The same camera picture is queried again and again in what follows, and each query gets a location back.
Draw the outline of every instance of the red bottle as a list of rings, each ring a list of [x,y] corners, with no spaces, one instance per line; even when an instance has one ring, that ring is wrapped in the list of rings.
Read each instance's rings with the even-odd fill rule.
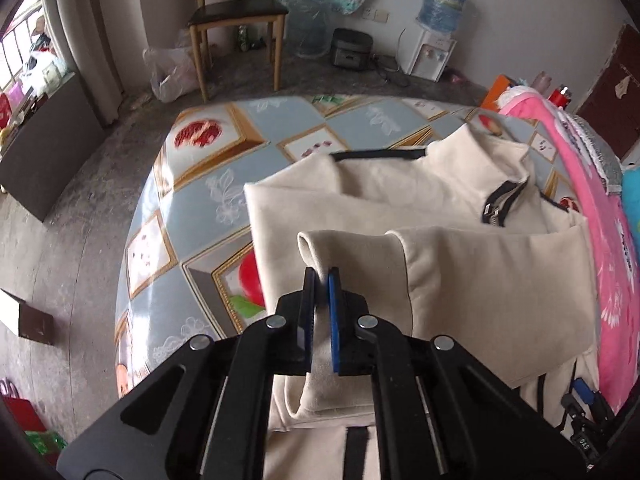
[[[571,91],[568,86],[560,85],[556,88],[553,93],[549,96],[549,100],[555,104],[558,108],[562,108],[563,110],[566,106],[571,102]]]

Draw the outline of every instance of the blue pillow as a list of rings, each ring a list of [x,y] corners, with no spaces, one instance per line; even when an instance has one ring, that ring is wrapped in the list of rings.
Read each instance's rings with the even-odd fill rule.
[[[622,208],[634,238],[636,254],[640,254],[640,166],[631,166],[622,174]]]

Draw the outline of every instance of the electrical outlet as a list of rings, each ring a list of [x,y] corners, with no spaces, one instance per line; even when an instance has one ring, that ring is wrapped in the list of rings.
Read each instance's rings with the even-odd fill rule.
[[[375,15],[373,16],[373,21],[378,23],[386,23],[386,20],[389,19],[389,13],[386,10],[378,9],[376,10]]]

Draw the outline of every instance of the black chair seat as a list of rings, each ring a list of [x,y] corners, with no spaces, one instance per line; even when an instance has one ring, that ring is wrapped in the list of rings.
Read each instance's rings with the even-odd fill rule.
[[[188,25],[237,20],[252,16],[279,16],[289,9],[276,0],[229,0],[200,7],[193,13]]]

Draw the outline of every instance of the black strap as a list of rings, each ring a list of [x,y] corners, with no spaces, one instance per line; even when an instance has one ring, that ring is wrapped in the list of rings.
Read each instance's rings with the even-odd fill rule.
[[[575,369],[578,367],[578,359],[574,362],[574,370],[571,372],[571,381],[569,382],[569,389],[566,391],[568,394],[571,393],[571,390],[574,389],[574,381],[575,381]],[[566,410],[564,410],[564,414],[562,415],[562,422],[556,426],[556,430],[562,431],[564,430],[564,425],[566,424]]]
[[[541,416],[545,415],[545,379],[546,374],[538,377],[538,413]]]
[[[558,202],[555,202],[554,200],[551,200],[547,195],[545,195],[542,191],[540,191],[540,197],[542,198],[542,200],[545,200],[547,202],[549,202],[552,206],[557,207],[558,209],[561,209],[562,211],[564,211],[565,213],[569,212],[569,208],[565,207],[561,204],[559,204]]]
[[[349,158],[402,158],[404,160],[417,160],[423,158],[427,151],[424,148],[416,150],[361,150],[360,152],[335,152],[331,156],[335,162]]]
[[[347,440],[344,446],[344,466],[342,480],[362,480],[364,458],[367,454],[369,431],[364,427],[347,428]]]

